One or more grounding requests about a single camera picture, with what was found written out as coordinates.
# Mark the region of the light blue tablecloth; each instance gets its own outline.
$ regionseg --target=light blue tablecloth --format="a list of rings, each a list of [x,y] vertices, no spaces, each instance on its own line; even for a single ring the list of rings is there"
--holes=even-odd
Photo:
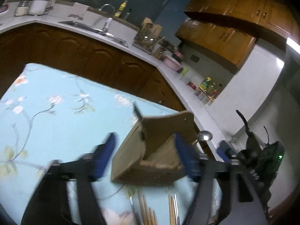
[[[132,102],[144,116],[176,111],[40,64],[27,64],[0,101],[0,203],[20,224],[26,205],[51,160],[76,160],[116,132],[116,150],[136,122]],[[171,187],[133,187],[110,182],[105,175],[93,183],[109,225],[133,224],[129,194],[139,211],[137,190],[155,210],[159,224],[169,224],[168,194],[176,192],[183,221],[195,184],[187,177]],[[75,183],[69,182],[74,222],[80,223]],[[214,202],[215,212],[218,202]]]

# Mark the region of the yellow bottle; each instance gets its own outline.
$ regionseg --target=yellow bottle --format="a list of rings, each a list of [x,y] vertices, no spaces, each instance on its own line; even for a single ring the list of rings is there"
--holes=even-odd
[[[119,7],[119,9],[117,10],[117,12],[115,13],[115,17],[119,17],[122,13],[122,11],[124,10],[124,8],[126,7],[127,5],[127,1],[123,2],[121,4],[121,6]]]

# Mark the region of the kitchen counter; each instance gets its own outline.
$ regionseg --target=kitchen counter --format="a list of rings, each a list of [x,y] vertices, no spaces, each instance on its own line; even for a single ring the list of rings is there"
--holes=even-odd
[[[58,17],[53,17],[49,15],[43,16],[22,16],[22,17],[8,17],[6,19],[2,19],[1,23],[3,24],[0,26],[0,34],[8,31],[13,28],[17,28],[22,25],[27,25],[31,23],[41,23],[45,25],[55,26],[58,28],[66,29],[68,31],[72,31],[81,35],[85,35],[87,37],[93,38],[95,40],[101,41],[103,43],[109,44],[115,48],[118,48],[124,52],[127,52],[153,66],[155,66],[159,72],[163,75],[166,79],[170,87],[176,93],[178,98],[181,100],[182,104],[185,108],[191,112],[193,112],[195,118],[194,121],[197,127],[200,130],[208,130],[212,132],[213,139],[208,142],[208,146],[211,149],[214,157],[216,160],[221,161],[221,158],[216,153],[216,148],[218,143],[221,140],[225,140],[225,136],[222,134],[221,130],[216,125],[215,121],[209,116],[208,112],[205,110],[204,105],[194,96],[193,90],[185,85],[180,80],[180,75],[166,66],[162,61],[157,60],[153,56],[143,52],[142,50],[134,47],[133,45],[129,45],[129,47],[121,46],[117,43],[110,41],[109,39],[95,34],[93,32],[89,32],[83,29],[74,28],[69,25],[64,25],[59,22],[66,21],[66,19],[61,19]]]

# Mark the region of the faucet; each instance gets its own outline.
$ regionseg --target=faucet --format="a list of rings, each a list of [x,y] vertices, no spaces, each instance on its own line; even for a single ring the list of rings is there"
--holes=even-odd
[[[100,7],[100,8],[98,9],[98,11],[102,11],[102,9],[103,9],[104,7],[106,7],[106,6],[112,7],[112,16],[113,16],[113,15],[115,14],[115,7],[114,7],[113,5],[111,5],[111,4],[104,4],[102,7]],[[103,28],[102,28],[102,32],[103,32],[103,33],[108,32],[108,29],[109,29],[109,26],[110,26],[110,22],[113,20],[112,16],[110,16],[110,17],[107,19],[107,21],[105,22],[105,24],[104,24],[104,26],[103,26]],[[92,24],[92,27],[96,26],[100,20],[101,20],[101,17],[98,18],[98,19],[96,19],[95,22]]]

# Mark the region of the sink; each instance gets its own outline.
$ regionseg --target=sink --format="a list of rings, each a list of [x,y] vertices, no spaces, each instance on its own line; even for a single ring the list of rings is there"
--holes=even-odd
[[[122,46],[128,47],[127,42],[125,40],[122,40],[121,38],[115,37],[113,34],[105,33],[100,29],[96,29],[96,28],[93,28],[91,26],[88,26],[88,25],[85,25],[85,24],[82,24],[82,23],[79,23],[79,22],[76,22],[76,21],[61,21],[59,23],[64,24],[64,25],[70,25],[70,26],[73,26],[75,28],[80,28],[80,29],[83,29],[83,30],[87,30],[87,31],[96,33],[98,35],[106,37],[107,39],[113,41],[114,43],[117,43],[117,44],[120,44]]]

